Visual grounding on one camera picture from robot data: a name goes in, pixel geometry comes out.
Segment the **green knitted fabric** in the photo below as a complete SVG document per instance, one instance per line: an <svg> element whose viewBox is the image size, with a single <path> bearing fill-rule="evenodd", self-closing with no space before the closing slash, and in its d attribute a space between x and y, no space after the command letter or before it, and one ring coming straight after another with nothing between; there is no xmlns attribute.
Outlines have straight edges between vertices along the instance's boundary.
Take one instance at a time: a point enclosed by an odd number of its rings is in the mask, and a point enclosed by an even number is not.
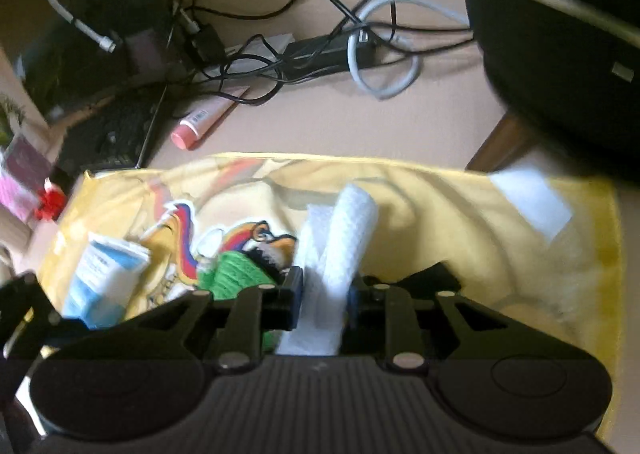
<svg viewBox="0 0 640 454"><path fill-rule="evenodd" d="M259 284L276 283L241 252L222 253L212 270L198 274L198 286L216 300L235 299L244 288Z"/></svg>

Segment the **green plant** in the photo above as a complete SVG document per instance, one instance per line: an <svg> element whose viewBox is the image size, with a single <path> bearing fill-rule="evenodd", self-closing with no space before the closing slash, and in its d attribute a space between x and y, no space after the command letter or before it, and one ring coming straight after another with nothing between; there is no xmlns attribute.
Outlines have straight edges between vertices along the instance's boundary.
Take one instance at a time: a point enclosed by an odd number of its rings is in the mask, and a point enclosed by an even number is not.
<svg viewBox="0 0 640 454"><path fill-rule="evenodd" d="M24 120L24 111L9 95L0 93L0 147L6 147L14 138L11 118L15 117L18 125Z"/></svg>

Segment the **cartoon character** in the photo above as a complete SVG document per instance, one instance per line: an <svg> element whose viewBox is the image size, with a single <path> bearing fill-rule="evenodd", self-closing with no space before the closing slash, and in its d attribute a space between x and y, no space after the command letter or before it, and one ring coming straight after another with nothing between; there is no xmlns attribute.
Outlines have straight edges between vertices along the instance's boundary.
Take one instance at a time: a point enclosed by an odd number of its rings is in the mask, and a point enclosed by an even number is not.
<svg viewBox="0 0 640 454"><path fill-rule="evenodd" d="M143 280L143 285L151 288L147 308L171 300L173 294L195 288L198 285L198 266L223 252L269 243L285 258L285 267L291 264L296 238L289 234L275 236L265 220L240 223L227 231L213 227L206 230L197 243L192 243L193 205L188 201L175 201L167 204L166 208L159 223L150 228L140 241L152 253L152 264Z"/></svg>

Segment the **yellow fabric bag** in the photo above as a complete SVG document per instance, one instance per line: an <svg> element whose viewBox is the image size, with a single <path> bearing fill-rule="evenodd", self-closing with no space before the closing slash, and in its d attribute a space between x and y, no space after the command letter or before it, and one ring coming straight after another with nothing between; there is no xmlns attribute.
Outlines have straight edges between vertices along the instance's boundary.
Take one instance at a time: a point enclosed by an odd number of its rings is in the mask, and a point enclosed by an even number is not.
<svg viewBox="0 0 640 454"><path fill-rule="evenodd" d="M393 281L443 260L464 295L592 353L615 387L623 263L604 180L548 181L573 211L549 244L487 176L397 161L221 154L172 170L86 176L39 278L61 309L89 232L140 241L153 258L131 317L190 288L194 268L220 250L267 241L290 260L306 206L333 204L349 182L380 210L364 274Z"/></svg>

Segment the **charger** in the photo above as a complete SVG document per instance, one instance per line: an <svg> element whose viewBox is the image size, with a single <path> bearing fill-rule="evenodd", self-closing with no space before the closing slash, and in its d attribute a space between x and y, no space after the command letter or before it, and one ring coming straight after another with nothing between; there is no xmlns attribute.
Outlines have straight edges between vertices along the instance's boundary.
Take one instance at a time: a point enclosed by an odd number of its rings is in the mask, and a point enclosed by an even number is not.
<svg viewBox="0 0 640 454"><path fill-rule="evenodd" d="M348 71L347 47L349 34L340 34L335 37L318 56L308 65L305 65L309 57L318 48L323 47L327 40L328 36L322 35L290 43L284 51L284 63L281 66L286 78L297 80L314 72L317 72L316 77L319 77ZM371 68L376 65L376 44L365 31L361 31L358 36L355 52L360 69Z"/></svg>

